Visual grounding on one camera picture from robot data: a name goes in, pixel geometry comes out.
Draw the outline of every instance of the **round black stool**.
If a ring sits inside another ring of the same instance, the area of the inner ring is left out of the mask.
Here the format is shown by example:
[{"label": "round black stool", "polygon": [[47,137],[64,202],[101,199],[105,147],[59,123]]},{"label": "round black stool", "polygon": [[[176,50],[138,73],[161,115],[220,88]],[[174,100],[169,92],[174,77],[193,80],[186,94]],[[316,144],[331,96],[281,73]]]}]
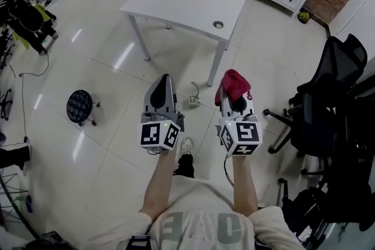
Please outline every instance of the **round black stool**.
[{"label": "round black stool", "polygon": [[84,90],[75,91],[69,97],[68,103],[66,104],[66,114],[69,120],[73,123],[78,123],[79,126],[83,126],[83,122],[89,120],[91,124],[96,126],[96,122],[89,119],[93,110],[93,104],[96,104],[96,107],[100,107],[100,103],[93,102],[88,92]]}]

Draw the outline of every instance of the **cabinet drawer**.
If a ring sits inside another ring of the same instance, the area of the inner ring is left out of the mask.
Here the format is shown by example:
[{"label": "cabinet drawer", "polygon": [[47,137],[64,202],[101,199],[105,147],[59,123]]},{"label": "cabinet drawer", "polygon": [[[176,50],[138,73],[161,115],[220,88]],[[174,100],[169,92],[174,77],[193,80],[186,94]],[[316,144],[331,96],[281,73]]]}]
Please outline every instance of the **cabinet drawer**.
[{"label": "cabinet drawer", "polygon": [[281,0],[281,2],[288,5],[292,9],[296,9],[301,3],[301,0]]}]

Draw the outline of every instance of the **mesh chair back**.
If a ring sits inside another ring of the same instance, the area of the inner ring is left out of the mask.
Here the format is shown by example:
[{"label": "mesh chair back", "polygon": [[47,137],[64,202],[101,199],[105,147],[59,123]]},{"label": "mesh chair back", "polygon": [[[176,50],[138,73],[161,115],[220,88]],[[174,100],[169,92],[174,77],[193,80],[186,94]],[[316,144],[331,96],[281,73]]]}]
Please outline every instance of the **mesh chair back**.
[{"label": "mesh chair back", "polygon": [[329,37],[318,69],[310,81],[313,92],[326,107],[335,107],[362,75],[367,53],[358,39],[350,34],[345,42]]}]

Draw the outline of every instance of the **table leg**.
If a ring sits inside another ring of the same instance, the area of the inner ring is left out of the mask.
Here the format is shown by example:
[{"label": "table leg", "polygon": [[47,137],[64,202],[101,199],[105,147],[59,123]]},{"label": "table leg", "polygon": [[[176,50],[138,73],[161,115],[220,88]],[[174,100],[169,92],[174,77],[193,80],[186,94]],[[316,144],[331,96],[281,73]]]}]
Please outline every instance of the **table leg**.
[{"label": "table leg", "polygon": [[143,37],[141,35],[141,31],[139,30],[139,27],[137,25],[137,22],[135,20],[135,17],[133,15],[128,15],[131,25],[133,26],[134,32],[137,35],[137,38],[139,40],[139,43],[141,44],[141,48],[143,50],[143,53],[145,55],[145,60],[149,60],[151,58],[150,53],[148,52],[147,46],[145,41],[143,40]]},{"label": "table leg", "polygon": [[213,80],[215,79],[216,71],[219,68],[221,57],[223,56],[225,48],[228,47],[229,42],[227,41],[219,41],[219,44],[216,47],[215,57],[213,59],[209,80],[207,81],[207,85],[212,87]]}]

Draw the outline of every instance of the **black cable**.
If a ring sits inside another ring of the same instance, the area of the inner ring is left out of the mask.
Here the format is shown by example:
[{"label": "black cable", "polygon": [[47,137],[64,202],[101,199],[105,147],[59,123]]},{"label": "black cable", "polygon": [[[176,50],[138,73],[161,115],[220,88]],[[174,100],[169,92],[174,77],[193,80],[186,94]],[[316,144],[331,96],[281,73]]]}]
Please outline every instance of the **black cable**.
[{"label": "black cable", "polygon": [[229,181],[230,185],[232,187],[234,187],[233,181],[232,181],[232,179],[230,178],[230,176],[228,175],[228,172],[227,172],[226,162],[227,162],[228,157],[229,157],[229,154],[227,154],[227,156],[224,159],[224,171],[225,171],[225,176],[227,177],[227,180]]},{"label": "black cable", "polygon": [[12,72],[13,72],[14,78],[17,78],[16,73],[14,72],[14,70],[13,70],[13,68],[12,68],[12,65],[11,65],[11,64],[8,64],[8,65],[10,66],[10,68],[11,68],[11,70],[12,70]]},{"label": "black cable", "polygon": [[48,53],[46,53],[47,55],[47,67],[45,68],[45,70],[43,71],[43,73],[41,74],[35,74],[35,73],[28,73],[28,72],[25,72],[25,73],[19,73],[19,77],[22,78],[22,90],[21,90],[21,97],[22,97],[22,111],[23,111],[23,130],[25,131],[25,137],[23,139],[23,143],[14,143],[14,144],[8,144],[8,145],[1,145],[2,147],[6,147],[6,146],[15,146],[15,145],[20,145],[20,144],[24,144],[28,141],[28,135],[26,133],[26,116],[25,116],[25,103],[23,101],[23,79],[25,78],[24,75],[33,75],[33,76],[36,76],[36,77],[40,77],[42,75],[44,75],[44,73],[47,71],[48,67],[49,67],[49,55]]}]

